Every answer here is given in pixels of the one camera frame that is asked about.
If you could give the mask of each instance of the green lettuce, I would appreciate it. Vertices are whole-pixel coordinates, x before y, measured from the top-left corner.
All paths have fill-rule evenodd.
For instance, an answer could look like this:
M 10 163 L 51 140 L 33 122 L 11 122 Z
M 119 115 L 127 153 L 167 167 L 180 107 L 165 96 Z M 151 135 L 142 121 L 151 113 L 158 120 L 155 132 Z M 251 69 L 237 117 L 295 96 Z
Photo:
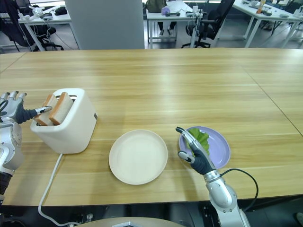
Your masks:
M 200 130 L 198 128 L 192 128 L 192 129 L 188 130 L 188 132 L 196 138 L 196 140 L 202 145 L 204 150 L 209 155 L 209 144 L 207 142 L 209 135 L 207 133 L 200 132 Z

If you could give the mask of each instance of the bag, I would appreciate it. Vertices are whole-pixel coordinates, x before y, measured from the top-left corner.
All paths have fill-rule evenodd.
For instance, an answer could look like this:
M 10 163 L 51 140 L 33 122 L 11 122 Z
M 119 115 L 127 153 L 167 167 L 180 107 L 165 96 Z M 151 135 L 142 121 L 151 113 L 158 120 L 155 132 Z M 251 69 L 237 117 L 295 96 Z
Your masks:
M 150 13 L 161 13 L 161 9 L 167 5 L 165 0 L 147 0 L 145 6 Z

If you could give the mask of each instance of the wooden table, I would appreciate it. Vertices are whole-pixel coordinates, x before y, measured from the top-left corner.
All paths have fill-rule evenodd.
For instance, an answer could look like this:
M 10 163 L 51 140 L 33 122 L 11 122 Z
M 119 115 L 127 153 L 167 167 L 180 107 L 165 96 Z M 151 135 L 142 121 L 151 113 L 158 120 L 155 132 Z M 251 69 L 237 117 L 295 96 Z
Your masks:
M 26 53 L 1 73 L 0 91 L 27 92 L 25 106 L 35 108 L 59 88 L 81 87 L 96 107 L 88 148 L 63 157 L 45 205 L 209 200 L 202 176 L 177 156 L 175 127 L 192 125 L 229 142 L 232 156 L 221 172 L 250 172 L 260 197 L 293 195 L 303 192 L 302 60 L 302 50 L 279 49 Z M 22 124 L 25 161 L 5 205 L 38 205 L 58 158 L 30 123 Z M 108 165 L 114 141 L 134 129 L 154 131 L 169 150 L 163 173 L 138 186 L 117 180 Z M 254 196 L 246 175 L 224 178 L 240 199 Z

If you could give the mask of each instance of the robotic arm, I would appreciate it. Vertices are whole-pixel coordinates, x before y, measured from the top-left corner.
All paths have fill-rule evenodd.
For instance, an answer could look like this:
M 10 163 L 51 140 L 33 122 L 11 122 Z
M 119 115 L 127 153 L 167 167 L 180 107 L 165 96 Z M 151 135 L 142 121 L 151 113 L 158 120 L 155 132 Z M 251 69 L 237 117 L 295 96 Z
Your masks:
M 44 106 L 34 110 L 23 108 L 26 93 L 6 92 L 0 97 L 0 205 L 9 181 L 23 161 L 21 153 L 22 130 L 19 124 L 52 109 Z
M 178 156 L 189 162 L 194 170 L 202 174 L 209 191 L 210 202 L 216 209 L 222 227 L 250 227 L 245 213 L 239 209 L 236 192 L 226 184 L 201 144 L 188 131 L 177 127 L 189 143 L 195 157 L 180 151 Z

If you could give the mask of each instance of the toast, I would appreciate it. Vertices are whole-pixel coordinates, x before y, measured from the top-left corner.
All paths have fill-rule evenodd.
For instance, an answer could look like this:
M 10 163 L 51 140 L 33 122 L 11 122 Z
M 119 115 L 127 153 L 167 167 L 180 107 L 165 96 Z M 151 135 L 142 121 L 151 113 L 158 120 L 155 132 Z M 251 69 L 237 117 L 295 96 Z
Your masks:
M 51 106 L 54 108 L 57 102 L 57 98 L 53 94 L 49 94 L 42 106 Z M 50 114 L 51 111 L 41 113 L 40 115 L 35 116 L 34 120 L 42 126 L 51 126 L 53 125 L 53 122 L 49 119 Z
M 68 114 L 72 104 L 73 101 L 68 95 L 68 93 L 62 92 L 56 106 L 51 110 L 49 120 L 51 120 L 54 125 L 61 124 L 64 121 L 66 115 Z

